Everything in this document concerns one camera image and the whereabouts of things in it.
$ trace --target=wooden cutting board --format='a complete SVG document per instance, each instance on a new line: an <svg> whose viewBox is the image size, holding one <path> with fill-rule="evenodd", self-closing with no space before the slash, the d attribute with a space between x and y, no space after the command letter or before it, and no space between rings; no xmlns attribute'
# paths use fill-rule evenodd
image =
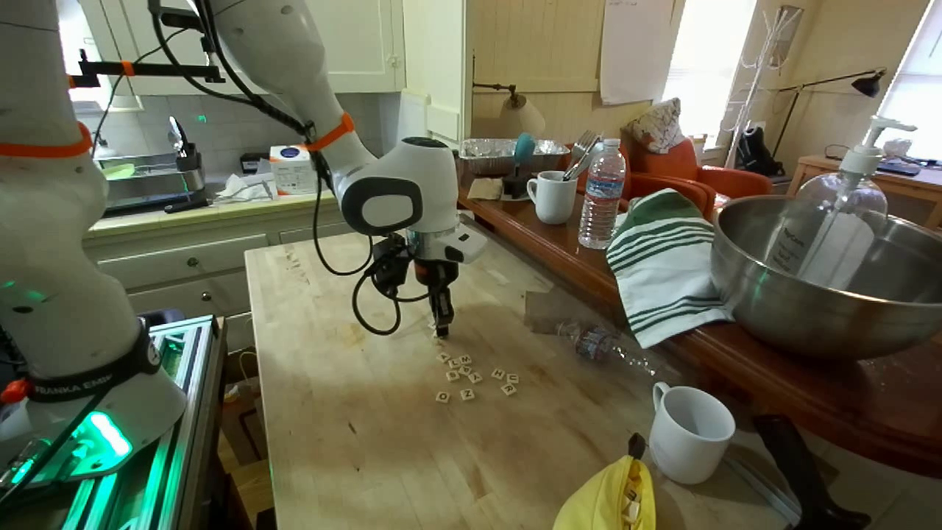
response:
<svg viewBox="0 0 942 530"><path fill-rule="evenodd" d="M337 234L324 249L331 264L352 267L365 240ZM462 264L447 338L434 336L428 304L405 307L394 336L365 333L352 311L356 280L331 276L310 240L252 249L247 282L281 526L552 526L631 432L647 432L650 382L534 333L525 296L553 282L500 243ZM564 301L564 315L597 318ZM391 323L372 286L362 311ZM447 366L462 363L483 379L447 379ZM496 371L518 377L516 395L503 395Z"/></svg>

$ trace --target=green striped towel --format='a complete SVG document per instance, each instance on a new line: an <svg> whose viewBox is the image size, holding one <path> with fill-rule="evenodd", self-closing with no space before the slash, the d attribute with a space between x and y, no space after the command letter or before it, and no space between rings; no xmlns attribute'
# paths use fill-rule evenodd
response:
<svg viewBox="0 0 942 530"><path fill-rule="evenodd" d="M643 346L730 320L709 282L714 224L675 187L643 198L606 249L628 323Z"/></svg>

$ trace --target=cabinet drawer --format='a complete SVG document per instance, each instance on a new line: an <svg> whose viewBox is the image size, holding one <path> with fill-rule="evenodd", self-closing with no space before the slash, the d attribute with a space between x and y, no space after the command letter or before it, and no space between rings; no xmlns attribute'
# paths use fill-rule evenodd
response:
<svg viewBox="0 0 942 530"><path fill-rule="evenodd" d="M247 311L247 282L244 274L216 274L190 282L171 282L159 287L129 290L129 304L138 315L176 310L191 315L235 315Z"/></svg>
<svg viewBox="0 0 942 530"><path fill-rule="evenodd" d="M266 248L268 234L253 232L243 237L218 237L190 248L162 248L154 254L129 254L101 258L101 271L112 274L126 290L150 287L162 282L199 280L206 274L243 271L244 249Z"/></svg>

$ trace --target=white mug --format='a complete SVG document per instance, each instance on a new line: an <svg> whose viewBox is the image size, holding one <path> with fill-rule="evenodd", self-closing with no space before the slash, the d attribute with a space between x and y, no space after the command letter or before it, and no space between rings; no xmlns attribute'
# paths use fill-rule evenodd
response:
<svg viewBox="0 0 942 530"><path fill-rule="evenodd" d="M656 382L650 391L650 458L675 483L714 477L736 432L733 411L714 395L693 385Z"/></svg>
<svg viewBox="0 0 942 530"><path fill-rule="evenodd" d="M543 224L567 224L577 201L577 180L567 171L539 171L528 180L528 193Z"/></svg>

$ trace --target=metal mixing bowl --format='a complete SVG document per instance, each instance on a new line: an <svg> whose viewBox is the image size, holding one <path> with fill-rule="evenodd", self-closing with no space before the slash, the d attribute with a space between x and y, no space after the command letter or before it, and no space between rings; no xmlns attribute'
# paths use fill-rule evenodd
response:
<svg viewBox="0 0 942 530"><path fill-rule="evenodd" d="M942 232L890 218L886 234L846 290L764 262L786 198L742 198L723 208L714 282L759 342L812 360L867 360L942 333Z"/></svg>

